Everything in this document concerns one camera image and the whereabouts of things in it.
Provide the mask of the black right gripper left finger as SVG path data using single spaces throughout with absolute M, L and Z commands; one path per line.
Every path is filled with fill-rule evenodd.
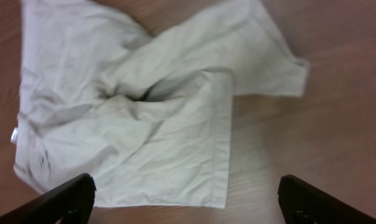
M 80 174 L 0 216 L 0 224 L 87 224 L 95 202 L 95 192 L 92 176 Z

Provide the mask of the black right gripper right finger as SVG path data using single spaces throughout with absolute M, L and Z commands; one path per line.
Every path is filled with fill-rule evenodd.
M 376 218 L 294 175 L 281 178 L 278 203 L 286 224 L 376 224 Z

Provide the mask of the beige khaki shorts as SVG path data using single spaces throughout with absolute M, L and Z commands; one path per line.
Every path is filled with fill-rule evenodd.
M 14 171 L 42 194 L 90 174 L 97 207 L 224 208 L 233 97 L 301 96 L 307 75 L 260 1 L 156 37 L 94 1 L 23 1 Z

